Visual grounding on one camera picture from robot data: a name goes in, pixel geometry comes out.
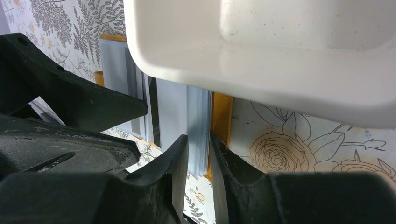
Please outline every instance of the black plastic part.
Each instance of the black plastic part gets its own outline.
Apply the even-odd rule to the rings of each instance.
[[[13,172],[119,172],[140,157],[133,141],[0,114],[0,180]]]
[[[11,116],[17,117],[17,118],[22,118],[22,119],[35,118],[35,119],[42,120],[40,115],[38,115],[36,113],[36,111],[34,111],[33,108],[29,104],[24,105],[21,109],[12,113]]]
[[[0,184],[0,223],[181,223],[187,164],[188,139],[182,135],[125,180],[108,174],[12,174]]]
[[[381,223],[396,220],[387,183],[371,173],[270,173],[250,166],[212,136],[217,224]]]
[[[20,33],[0,36],[0,68],[0,113],[41,96],[67,126],[101,132],[148,112],[143,100],[66,71]]]
[[[38,97],[0,52],[0,113],[12,114]]]

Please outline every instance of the rose drawing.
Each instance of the rose drawing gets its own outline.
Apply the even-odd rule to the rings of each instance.
[[[295,137],[271,132],[257,138],[250,148],[253,166],[264,173],[314,172],[314,155]]]

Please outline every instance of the leaf drawing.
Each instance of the leaf drawing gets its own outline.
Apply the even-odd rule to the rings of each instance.
[[[331,133],[334,133],[334,132],[338,131],[338,129],[342,128],[343,126],[345,126],[345,125],[344,124],[338,125],[334,130],[332,130]]]
[[[355,160],[360,161],[360,156],[358,154],[358,150],[355,149]]]
[[[344,133],[329,133],[317,137],[308,145],[316,161],[326,161],[332,158],[344,141]]]
[[[282,131],[285,135],[290,137],[297,135],[305,141],[311,136],[311,125],[302,114],[293,112],[282,126]]]
[[[192,202],[192,200],[188,197],[188,195],[185,193],[184,197],[186,198],[187,203],[189,204],[189,208],[190,208],[190,214],[192,216],[189,216],[191,219],[193,219],[195,222],[197,223],[204,223],[207,224],[207,222],[205,220],[203,220],[202,218],[200,218],[200,216],[203,216],[203,212],[198,212],[199,208],[195,208],[195,203]]]
[[[381,169],[391,178],[394,178],[396,175],[396,171],[390,167],[387,163],[384,161],[378,159],[378,163],[380,164]]]
[[[64,66],[65,66],[65,61],[66,61],[66,59],[67,59],[67,57],[69,56],[69,53],[70,53],[70,48],[69,48],[69,52],[68,52],[67,54],[61,52],[61,51],[59,50],[59,48],[57,48],[57,52],[58,52],[58,55],[56,55],[56,54],[55,54],[55,51],[53,51],[53,52],[52,52],[52,55],[50,55],[50,58],[51,58],[54,62],[56,62],[57,64],[59,64],[59,65],[61,65],[62,67],[64,67]]]
[[[88,0],[88,6],[78,0],[78,5],[82,13],[80,17],[74,7],[74,14],[77,25],[74,24],[74,49],[80,50],[87,57],[88,55],[100,65],[100,34],[126,35],[124,25],[124,4],[123,0]]]
[[[201,204],[204,204],[202,201],[205,200],[205,197],[203,194],[198,193],[198,186],[195,187],[195,190],[193,190],[192,188],[190,188],[190,190],[195,194],[195,197],[198,199],[198,201],[201,202]]]
[[[109,129],[107,129],[107,130],[104,130],[104,131],[102,131],[101,133],[102,133],[102,134],[111,135],[111,132],[110,132],[110,130],[109,130]]]
[[[293,138],[298,135],[303,141],[310,138],[311,125],[304,115],[253,101],[250,101],[250,104],[265,122],[272,126],[281,126],[283,134]]]
[[[62,1],[65,0],[31,0],[31,9],[37,26],[41,25],[47,36],[56,32],[62,46],[66,47],[71,43],[71,23]]]
[[[385,151],[384,149],[380,149],[381,147],[385,146],[386,142],[385,141],[377,141],[374,139],[370,139],[365,142],[343,142],[341,146],[362,146],[364,149],[375,149],[379,151]]]
[[[29,40],[32,43],[34,43],[36,46],[39,46],[38,39],[34,34],[30,34],[30,33],[26,32],[26,36],[29,38]]]
[[[150,162],[151,160],[157,158],[156,156],[151,155],[152,147],[153,147],[152,145],[145,144],[144,148],[142,150],[140,150],[141,157],[146,162]]]
[[[77,65],[75,65],[71,60],[69,62],[73,65],[75,68],[74,74],[79,75],[83,77],[86,80],[89,80],[91,82],[95,82],[95,74],[93,69],[89,67],[89,65],[86,64],[85,60],[81,57],[78,58],[77,60]]]
[[[286,119],[279,116],[276,108],[265,106],[253,101],[250,101],[250,103],[253,109],[256,111],[256,113],[261,117],[261,119],[263,119],[265,122],[269,123],[270,125],[279,127],[285,123]]]

